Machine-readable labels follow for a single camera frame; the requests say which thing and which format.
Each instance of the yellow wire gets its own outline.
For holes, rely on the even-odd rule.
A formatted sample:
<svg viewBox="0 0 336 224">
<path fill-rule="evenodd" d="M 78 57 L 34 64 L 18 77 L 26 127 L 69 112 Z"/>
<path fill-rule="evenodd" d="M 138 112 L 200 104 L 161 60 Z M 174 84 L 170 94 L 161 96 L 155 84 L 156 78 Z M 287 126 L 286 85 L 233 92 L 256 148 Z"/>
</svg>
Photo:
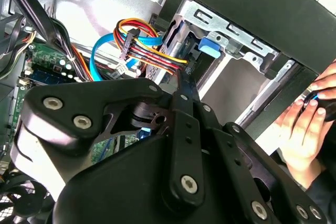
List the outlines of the yellow wire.
<svg viewBox="0 0 336 224">
<path fill-rule="evenodd" d="M 128 22 L 128 21 L 133 21 L 133 20 L 142 22 L 142 23 L 144 23 L 145 25 L 149 26 L 149 27 L 151 28 L 151 30 L 154 32 L 154 34 L 155 34 L 157 37 L 159 36 L 158 33 L 152 28 L 152 26 L 151 26 L 150 24 L 148 24 L 146 21 L 144 21 L 144 20 L 142 20 L 142 19 L 139 19 L 139 18 L 128 18 L 128 19 L 124 19 L 123 21 L 121 21 L 121 22 L 119 23 L 119 29 L 122 31 L 123 34 L 127 34 L 127 32 L 126 32 L 124 29 L 122 29 L 121 26 L 122 26 L 124 23 L 126 23 L 126 22 Z"/>
<path fill-rule="evenodd" d="M 167 71 L 167 72 L 170 73 L 171 75 L 174 75 L 174 73 L 173 73 L 171 70 L 169 70 L 169 69 L 163 68 L 163 67 L 161 67 L 161 66 L 159 66 L 159 65 L 156 65 L 156 64 L 153 64 L 153 63 L 151 63 L 151 62 L 145 61 L 145 60 L 140 59 L 140 58 L 138 58 L 138 57 L 134 57 L 134 56 L 129 56 L 129 57 L 130 57 L 130 58 L 133 58 L 133 59 L 136 59 L 136 60 L 139 60 L 139 61 L 141 61 L 141 62 L 143 62 L 143 63 L 146 63 L 146 64 L 148 64 L 148 65 L 151 65 L 151 66 L 153 66 L 153 67 L 160 68 L 160 69 L 162 69 L 162 70 L 164 70 L 164 71 Z"/>
<path fill-rule="evenodd" d="M 164 57 L 164 58 L 167 58 L 167 59 L 170 59 L 170 60 L 172 60 L 172 61 L 179 62 L 179 63 L 187 63 L 186 60 L 176 59 L 176 58 L 174 58 L 174 57 L 171 57 L 171 56 L 169 56 L 169 55 L 165 55 L 165 54 L 163 54 L 163 53 L 161 53 L 161 52 L 159 52 L 159 51 L 156 51 L 156 50 L 154 50 L 154 49 L 152 49 L 152 48 L 150 48 L 150 47 L 144 45 L 144 44 L 141 43 L 138 39 L 134 39 L 134 40 L 135 40 L 136 43 L 138 43 L 140 46 L 142 46 L 142 47 L 144 47 L 145 49 L 147 49 L 147 50 L 149 50 L 149 51 L 151 51 L 151 52 L 153 52 L 153 53 L 155 53 L 155 54 L 158 54 L 158 55 L 160 55 L 160 56 L 162 56 L 162 57 Z"/>
<path fill-rule="evenodd" d="M 128 18 L 128 19 L 124 19 L 123 21 L 121 21 L 121 22 L 119 23 L 119 30 L 120 30 L 122 33 L 124 33 L 124 34 L 127 34 L 127 32 L 126 32 L 124 29 L 122 29 L 122 25 L 123 25 L 124 23 L 128 22 L 128 21 L 133 21 L 133 20 L 136 20 L 136 21 L 139 21 L 139 22 L 142 22 L 142 23 L 148 25 L 148 26 L 155 32 L 155 35 L 158 36 L 157 32 L 151 27 L 150 24 L 148 24 L 146 21 L 144 21 L 144 20 L 142 20 L 142 19 L 139 19 L 139 18 Z M 155 50 L 155 49 L 152 49 L 152 48 L 150 48 L 150 47 L 144 45 L 143 43 L 141 43 L 138 39 L 134 39 L 134 40 L 135 40 L 140 46 L 142 46 L 142 47 L 144 47 L 145 49 L 147 49 L 147 50 L 149 50 L 149 51 L 151 51 L 151 52 L 153 52 L 153 53 L 155 53 L 155 54 L 158 54 L 158 55 L 160 55 L 160 56 L 162 56 L 162 57 L 164 57 L 164 58 L 167 58 L 167 59 L 170 59 L 170 60 L 172 60 L 172 61 L 179 62 L 179 63 L 187 63 L 186 60 L 176 59 L 176 58 L 171 57 L 171 56 L 169 56 L 169 55 L 165 55 L 165 54 L 163 54 L 163 53 L 161 53 L 161 52 L 159 52 L 159 51 L 157 51 L 157 50 Z"/>
</svg>

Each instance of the screw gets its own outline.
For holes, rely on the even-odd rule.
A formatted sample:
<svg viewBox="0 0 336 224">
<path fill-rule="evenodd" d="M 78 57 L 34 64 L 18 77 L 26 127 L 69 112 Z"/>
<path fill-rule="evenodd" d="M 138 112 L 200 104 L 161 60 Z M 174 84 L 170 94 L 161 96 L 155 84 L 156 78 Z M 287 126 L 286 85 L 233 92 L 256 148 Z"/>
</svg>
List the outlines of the screw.
<svg viewBox="0 0 336 224">
<path fill-rule="evenodd" d="M 233 130 L 234 130 L 235 132 L 237 132 L 237 133 L 240 132 L 240 129 L 238 128 L 238 126 L 233 125 L 232 128 L 233 128 Z"/>
<path fill-rule="evenodd" d="M 203 105 L 203 108 L 204 108 L 205 111 L 207 111 L 207 112 L 210 112 L 210 111 L 211 111 L 211 109 L 210 109 L 210 107 L 209 107 L 208 105 Z"/>
<path fill-rule="evenodd" d="M 262 204 L 260 204 L 257 201 L 253 201 L 252 202 L 252 209 L 253 212 L 262 220 L 266 220 L 267 219 L 267 212 L 265 210 L 265 208 L 263 207 Z"/>
<path fill-rule="evenodd" d="M 188 97 L 186 97 L 185 95 L 183 95 L 183 94 L 181 94 L 181 98 L 183 99 L 183 100 L 188 100 Z"/>
<path fill-rule="evenodd" d="M 307 212 L 301 207 L 300 205 L 296 205 L 296 210 L 299 212 L 299 214 L 304 217 L 306 220 L 308 220 L 308 214 Z"/>
<path fill-rule="evenodd" d="M 197 183 L 191 176 L 184 175 L 181 178 L 181 184 L 188 193 L 195 194 L 197 192 Z"/>
<path fill-rule="evenodd" d="M 157 92 L 157 90 L 158 90 L 156 87 L 154 87 L 154 86 L 152 86 L 152 85 L 150 85 L 149 88 L 150 88 L 151 90 L 153 90 L 154 92 Z"/>
<path fill-rule="evenodd" d="M 63 103 L 61 100 L 55 97 L 48 97 L 43 100 L 43 105 L 51 110 L 59 110 L 63 107 Z"/>
<path fill-rule="evenodd" d="M 73 120 L 75 126 L 83 130 L 88 129 L 92 125 L 91 120 L 84 115 L 78 115 Z"/>
<path fill-rule="evenodd" d="M 310 206 L 309 209 L 317 219 L 319 219 L 319 220 L 322 219 L 320 213 L 314 207 Z"/>
</svg>

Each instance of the green circuit board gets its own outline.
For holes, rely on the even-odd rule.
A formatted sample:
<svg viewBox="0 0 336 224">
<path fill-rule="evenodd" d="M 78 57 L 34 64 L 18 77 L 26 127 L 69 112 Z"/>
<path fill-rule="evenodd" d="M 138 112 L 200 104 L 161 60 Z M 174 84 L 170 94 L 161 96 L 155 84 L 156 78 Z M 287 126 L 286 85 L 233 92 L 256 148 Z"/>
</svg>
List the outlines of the green circuit board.
<svg viewBox="0 0 336 224">
<path fill-rule="evenodd" d="M 13 120 L 12 120 L 12 125 L 10 127 L 10 133 L 9 133 L 9 142 L 12 143 L 15 135 L 15 130 L 17 123 L 19 121 L 22 105 L 23 105 L 23 100 L 26 95 L 26 88 L 24 87 L 19 87 L 18 92 L 17 92 L 17 97 L 16 97 L 16 103 L 15 107 L 13 110 Z"/>
<path fill-rule="evenodd" d="M 30 52 L 28 53 L 28 55 L 30 55 L 30 57 L 28 58 L 30 66 L 36 66 L 36 65 L 41 66 L 44 69 L 49 70 L 50 75 L 52 75 L 53 72 L 60 73 L 61 71 L 64 70 L 65 66 L 60 64 L 61 60 L 64 60 L 66 64 L 70 63 L 69 60 L 63 54 L 58 53 L 57 51 L 53 50 L 52 48 L 49 48 L 45 44 L 33 43 L 32 45 L 34 46 L 34 48 L 31 49 Z M 106 74 L 110 73 L 108 69 L 104 69 L 102 71 Z M 14 109 L 12 110 L 13 120 L 10 125 L 8 136 L 10 144 L 14 140 L 15 130 L 17 123 L 19 121 L 19 116 L 23 106 L 24 97 L 28 92 L 28 90 L 33 86 L 34 86 L 33 84 L 26 86 L 23 85 L 18 86 L 15 105 Z M 108 141 L 109 140 L 102 141 L 100 143 L 95 144 L 92 147 L 91 160 L 94 164 L 100 161 L 100 159 L 104 159 L 113 154 L 115 141 L 111 141 L 111 143 L 107 146 Z M 135 141 L 136 139 L 134 135 L 126 136 L 126 142 L 125 142 L 126 146 L 133 144 Z"/>
</svg>

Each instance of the black metal arm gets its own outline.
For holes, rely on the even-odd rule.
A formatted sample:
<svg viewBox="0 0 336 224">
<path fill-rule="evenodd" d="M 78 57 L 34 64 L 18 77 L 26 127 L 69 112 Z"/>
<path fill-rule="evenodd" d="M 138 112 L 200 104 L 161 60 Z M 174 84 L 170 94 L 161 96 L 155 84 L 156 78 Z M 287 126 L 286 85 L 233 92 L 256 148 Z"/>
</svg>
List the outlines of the black metal arm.
<svg viewBox="0 0 336 224">
<path fill-rule="evenodd" d="M 112 135 L 153 130 L 74 176 L 53 223 L 327 223 L 248 134 L 234 123 L 222 128 L 194 81 L 179 75 L 173 95 L 148 79 L 27 93 L 18 134 L 24 128 L 59 155 L 79 158 Z"/>
</svg>

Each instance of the human hand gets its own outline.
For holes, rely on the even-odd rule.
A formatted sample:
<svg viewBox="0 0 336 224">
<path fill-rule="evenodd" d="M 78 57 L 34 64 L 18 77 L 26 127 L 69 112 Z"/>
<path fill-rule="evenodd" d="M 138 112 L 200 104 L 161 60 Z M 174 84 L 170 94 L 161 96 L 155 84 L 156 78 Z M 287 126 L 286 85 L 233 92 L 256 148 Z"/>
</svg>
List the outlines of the human hand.
<svg viewBox="0 0 336 224">
<path fill-rule="evenodd" d="M 305 188 L 322 172 L 316 156 L 332 122 L 324 123 L 325 109 L 311 100 L 298 117 L 303 101 L 296 101 L 275 123 L 281 126 L 280 149 L 293 178 Z"/>
<path fill-rule="evenodd" d="M 311 90 L 322 90 L 319 92 L 319 99 L 336 99 L 336 60 L 316 78 L 310 86 Z"/>
</svg>

